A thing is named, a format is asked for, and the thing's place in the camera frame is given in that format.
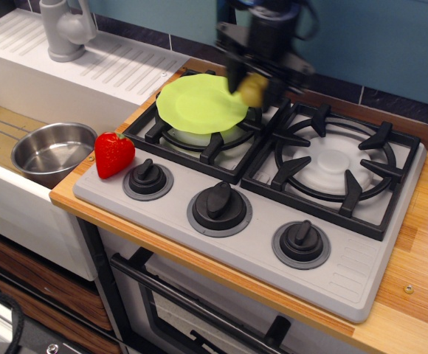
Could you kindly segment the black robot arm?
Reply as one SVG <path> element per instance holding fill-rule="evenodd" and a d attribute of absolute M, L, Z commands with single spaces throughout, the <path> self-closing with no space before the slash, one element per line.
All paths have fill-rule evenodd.
<path fill-rule="evenodd" d="M 309 1 L 229 1 L 251 15 L 249 25 L 217 24 L 215 46 L 226 58 L 228 91 L 243 103 L 264 111 L 286 91 L 302 93 L 314 67 L 293 47 L 308 41 L 319 29 L 317 12 Z"/>

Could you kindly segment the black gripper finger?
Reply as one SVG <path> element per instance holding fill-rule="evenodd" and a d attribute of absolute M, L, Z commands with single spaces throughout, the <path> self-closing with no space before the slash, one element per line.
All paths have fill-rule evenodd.
<path fill-rule="evenodd" d="M 246 77 L 246 58 L 234 52 L 227 52 L 226 60 L 228 89 L 230 94 L 233 94 L 238 90 L 238 87 Z"/>
<path fill-rule="evenodd" d="M 271 106 L 281 100 L 289 90 L 287 76 L 272 76 L 266 78 L 266 88 L 263 92 L 262 112 L 267 112 Z"/>

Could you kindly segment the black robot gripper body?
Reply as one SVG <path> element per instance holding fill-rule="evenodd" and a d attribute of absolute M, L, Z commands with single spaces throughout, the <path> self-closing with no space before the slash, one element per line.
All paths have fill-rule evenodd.
<path fill-rule="evenodd" d="M 266 18 L 253 15 L 248 27 L 221 22 L 217 25 L 216 46 L 225 53 L 246 58 L 247 73 L 264 77 L 287 76 L 289 91 L 301 92 L 314 74 L 313 66 L 293 49 L 297 16 Z"/>

